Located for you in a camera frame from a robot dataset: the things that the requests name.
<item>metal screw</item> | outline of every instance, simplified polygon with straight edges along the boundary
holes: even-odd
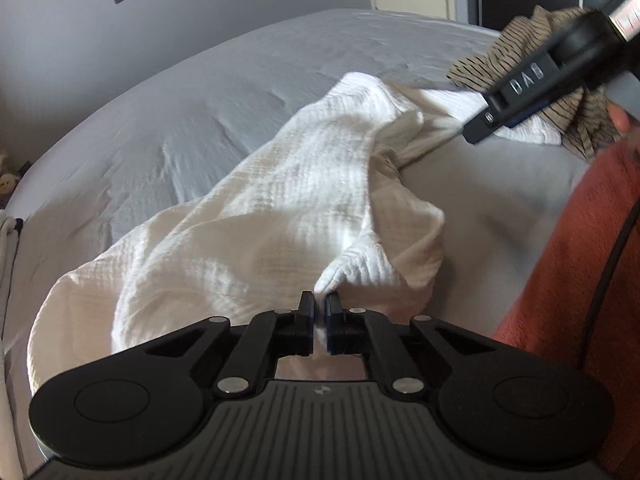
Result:
[[[392,386],[396,392],[401,394],[416,394],[424,388],[424,383],[420,379],[403,377],[395,380]]]
[[[218,389],[226,394],[239,394],[249,387],[249,381],[242,377],[227,377],[218,381]]]

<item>person's hand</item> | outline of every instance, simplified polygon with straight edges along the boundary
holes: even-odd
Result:
[[[640,156],[640,123],[629,117],[624,108],[613,103],[609,103],[609,117],[611,117],[611,122],[616,129],[621,134],[626,134],[634,158],[638,159]]]

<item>black cable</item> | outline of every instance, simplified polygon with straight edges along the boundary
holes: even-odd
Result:
[[[600,314],[600,309],[602,308],[602,303],[604,302],[604,298],[607,294],[607,290],[609,290],[609,284],[613,278],[613,273],[618,266],[620,256],[622,256],[622,251],[625,250],[631,230],[634,228],[634,225],[636,225],[639,216],[640,196],[638,196],[638,200],[626,216],[625,223],[622,224],[622,229],[620,229],[618,238],[616,238],[616,242],[613,244],[607,263],[604,265],[604,269],[602,269],[600,281],[598,282],[596,290],[593,293],[593,297],[591,298],[589,312],[587,313],[584,329],[582,330],[582,345],[580,347],[580,354],[578,358],[578,369],[580,370],[584,370],[584,366],[587,362],[593,331],[595,329],[596,321],[598,320],[598,315]]]

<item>brown striped fabric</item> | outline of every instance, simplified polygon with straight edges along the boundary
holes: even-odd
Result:
[[[552,32],[585,12],[579,7],[548,12],[537,6],[531,18],[511,20],[486,56],[457,61],[447,76],[459,86],[483,92],[537,50]],[[580,88],[538,115],[562,132],[562,143],[571,152],[586,160],[620,138],[609,119],[603,89],[588,92]]]

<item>bed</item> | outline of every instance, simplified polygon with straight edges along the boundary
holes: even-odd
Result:
[[[453,60],[486,51],[496,36],[375,10],[313,14],[159,73],[53,146],[8,205],[9,214],[26,220],[2,338],[25,472],[44,461],[28,423],[26,345],[38,308],[62,274],[156,212],[208,192],[344,73],[441,87]],[[406,186],[447,217],[446,257],[428,313],[490,334],[585,169],[563,148],[499,138],[471,146],[461,137],[406,168]]]

